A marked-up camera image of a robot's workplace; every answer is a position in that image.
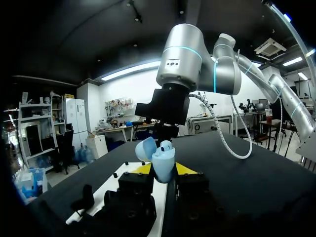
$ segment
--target blue plastic part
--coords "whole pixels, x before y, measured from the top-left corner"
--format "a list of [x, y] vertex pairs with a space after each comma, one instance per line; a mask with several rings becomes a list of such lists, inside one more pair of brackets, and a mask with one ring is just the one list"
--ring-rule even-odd
[[155, 153], [156, 150], [157, 147], [154, 139], [149, 137], [137, 144], [135, 153], [141, 161], [151, 161], [153, 153]]

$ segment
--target ceiling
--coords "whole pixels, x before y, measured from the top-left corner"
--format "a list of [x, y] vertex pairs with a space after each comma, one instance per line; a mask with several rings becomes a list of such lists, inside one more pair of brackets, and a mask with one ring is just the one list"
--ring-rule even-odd
[[[262, 67], [273, 65], [285, 74], [307, 65], [303, 60], [282, 66], [302, 55], [291, 33], [260, 0], [135, 0], [135, 9], [129, 2], [24, 1], [15, 6], [11, 74], [74, 84], [95, 79], [160, 58], [171, 28], [186, 22], [202, 30], [210, 53], [219, 34], [226, 33], [236, 39], [235, 50], [265, 63]], [[254, 49], [269, 37], [287, 49], [285, 55], [268, 61], [256, 56]]]

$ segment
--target ceiling light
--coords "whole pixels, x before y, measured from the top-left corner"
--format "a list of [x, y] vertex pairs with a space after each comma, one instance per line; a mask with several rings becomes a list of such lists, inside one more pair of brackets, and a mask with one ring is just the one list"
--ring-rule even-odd
[[306, 57], [309, 57], [311, 56], [313, 53], [316, 52], [316, 49], [312, 49], [311, 51], [309, 51], [307, 54], [306, 54]]
[[304, 79], [304, 80], [308, 80], [308, 78], [304, 75], [304, 73], [298, 73], [298, 75]]
[[292, 19], [287, 14], [283, 14], [283, 16], [286, 18], [288, 22], [291, 22]]
[[110, 75], [108, 75], [106, 77], [101, 78], [101, 80], [111, 80], [113, 78], [117, 78], [117, 77], [123, 76], [125, 74], [136, 72], [136, 71], [139, 71], [139, 70], [142, 70], [142, 69], [156, 68], [156, 67], [159, 67], [159, 65], [160, 65], [160, 61], [156, 61], [156, 62], [152, 62], [152, 63], [145, 63], [145, 64], [142, 64], [142, 65], [138, 65], [138, 66], [135, 66], [135, 67], [127, 68], [127, 69], [124, 69], [122, 71], [110, 74]]
[[291, 60], [291, 61], [288, 61], [288, 62], [286, 62], [286, 63], [283, 63], [283, 66], [288, 66], [288, 65], [291, 65], [291, 64], [293, 64], [293, 63], [297, 63], [297, 62], [299, 62], [299, 61], [302, 61], [303, 59], [301, 58], [301, 57], [298, 57], [298, 58], [296, 58], [296, 59], [293, 59], [293, 60]]

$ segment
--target white refrigerator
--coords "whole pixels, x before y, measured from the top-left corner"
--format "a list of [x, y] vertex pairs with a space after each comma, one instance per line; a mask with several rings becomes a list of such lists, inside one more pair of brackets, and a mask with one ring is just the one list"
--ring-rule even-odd
[[86, 145], [85, 139], [88, 137], [84, 100], [66, 98], [64, 110], [66, 123], [71, 123], [74, 130], [73, 146], [79, 149], [81, 143]]

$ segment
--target black chair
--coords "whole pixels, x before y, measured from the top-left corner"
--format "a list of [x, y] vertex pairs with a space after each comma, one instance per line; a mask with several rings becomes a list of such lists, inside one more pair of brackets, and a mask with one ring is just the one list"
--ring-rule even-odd
[[73, 135], [74, 131], [67, 131], [64, 135], [57, 136], [57, 144], [60, 154], [60, 160], [63, 163], [63, 166], [65, 168], [66, 174], [68, 174], [67, 169], [70, 165], [76, 165], [78, 169], [79, 162], [74, 160], [74, 148], [73, 148]]

